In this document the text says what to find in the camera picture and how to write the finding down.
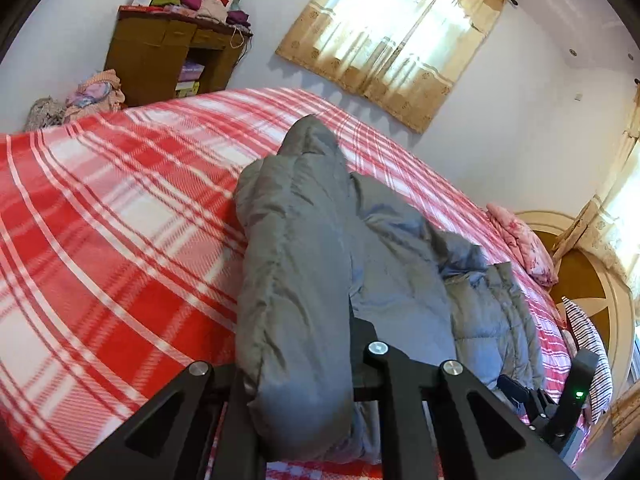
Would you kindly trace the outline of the grey puffer jacket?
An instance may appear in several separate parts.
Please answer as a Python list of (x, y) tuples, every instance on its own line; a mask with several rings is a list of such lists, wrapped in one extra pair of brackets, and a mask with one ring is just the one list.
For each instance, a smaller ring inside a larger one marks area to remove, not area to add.
[(457, 360), (487, 388), (544, 388), (533, 317), (509, 263), (435, 228), (352, 172), (314, 116), (247, 166), (234, 193), (247, 238), (235, 353), (255, 427), (277, 460), (374, 464), (380, 420), (352, 396), (351, 318), (413, 360)]

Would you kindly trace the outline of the pile of clothes on cabinet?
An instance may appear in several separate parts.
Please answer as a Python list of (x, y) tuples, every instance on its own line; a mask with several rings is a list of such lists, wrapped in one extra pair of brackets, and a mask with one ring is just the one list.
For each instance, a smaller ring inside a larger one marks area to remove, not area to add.
[(240, 0), (129, 0), (125, 8), (179, 14), (250, 30), (250, 16), (241, 9)]

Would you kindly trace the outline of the beige window curtain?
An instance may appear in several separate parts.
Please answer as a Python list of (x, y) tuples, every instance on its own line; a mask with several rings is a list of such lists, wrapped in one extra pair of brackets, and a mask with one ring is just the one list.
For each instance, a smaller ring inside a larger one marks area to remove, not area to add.
[(277, 55), (424, 132), (508, 0), (310, 0)]

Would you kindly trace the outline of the striped pillow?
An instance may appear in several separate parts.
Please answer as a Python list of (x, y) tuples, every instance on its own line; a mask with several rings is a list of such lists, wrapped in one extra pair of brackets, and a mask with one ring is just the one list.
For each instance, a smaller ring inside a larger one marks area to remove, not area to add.
[(590, 425), (594, 426), (613, 400), (614, 385), (608, 355), (596, 326), (585, 311), (567, 297), (562, 298), (562, 304), (577, 349), (588, 350), (598, 357), (588, 396), (588, 415)]

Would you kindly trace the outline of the red white plaid bed sheet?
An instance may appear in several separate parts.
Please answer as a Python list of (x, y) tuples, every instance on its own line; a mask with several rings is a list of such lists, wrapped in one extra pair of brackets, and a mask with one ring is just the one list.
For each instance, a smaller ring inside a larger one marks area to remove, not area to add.
[(1, 139), (1, 418), (59, 479), (186, 364), (234, 358), (245, 240), (232, 200), (298, 118), (434, 226), (511, 257), (485, 211), (304, 90), (229, 90)]

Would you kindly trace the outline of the brown wooden cabinet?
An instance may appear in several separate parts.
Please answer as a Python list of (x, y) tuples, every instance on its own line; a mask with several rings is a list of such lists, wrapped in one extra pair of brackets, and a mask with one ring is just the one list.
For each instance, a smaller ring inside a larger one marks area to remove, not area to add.
[(231, 25), (143, 6), (121, 6), (104, 67), (114, 70), (128, 106), (175, 97), (184, 64), (204, 67), (198, 91), (227, 88), (253, 35)]

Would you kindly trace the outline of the wooden bed headboard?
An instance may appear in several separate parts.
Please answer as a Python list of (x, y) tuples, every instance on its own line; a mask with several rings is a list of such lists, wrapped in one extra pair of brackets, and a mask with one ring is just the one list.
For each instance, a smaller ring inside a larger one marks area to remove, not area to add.
[(517, 263), (513, 274), (520, 280), (537, 323), (547, 386), (554, 389), (558, 380), (552, 373), (565, 375), (568, 367), (567, 346), (561, 337), (561, 330), (568, 327), (562, 304), (562, 299), (567, 297), (578, 304), (596, 326), (608, 352), (613, 396), (619, 398), (627, 389), (636, 328), (634, 306), (624, 283), (608, 272), (600, 260), (580, 249), (571, 250), (560, 261), (559, 281), (550, 290), (539, 287)]

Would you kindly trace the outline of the pink folded blanket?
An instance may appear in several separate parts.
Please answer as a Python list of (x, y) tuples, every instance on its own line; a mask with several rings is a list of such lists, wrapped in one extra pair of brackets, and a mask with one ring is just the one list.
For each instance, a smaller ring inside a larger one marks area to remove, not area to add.
[(493, 203), (486, 209), (490, 222), (525, 272), (539, 286), (552, 288), (559, 281), (558, 272), (538, 235), (512, 211)]

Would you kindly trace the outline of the clothes pile on floor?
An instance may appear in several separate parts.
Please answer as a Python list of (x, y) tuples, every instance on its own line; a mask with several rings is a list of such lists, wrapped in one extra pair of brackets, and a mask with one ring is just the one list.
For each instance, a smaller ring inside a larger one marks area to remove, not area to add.
[(85, 116), (117, 112), (125, 101), (119, 76), (114, 70), (104, 70), (78, 84), (65, 101), (50, 96), (38, 99), (27, 114), (23, 130), (50, 128)]

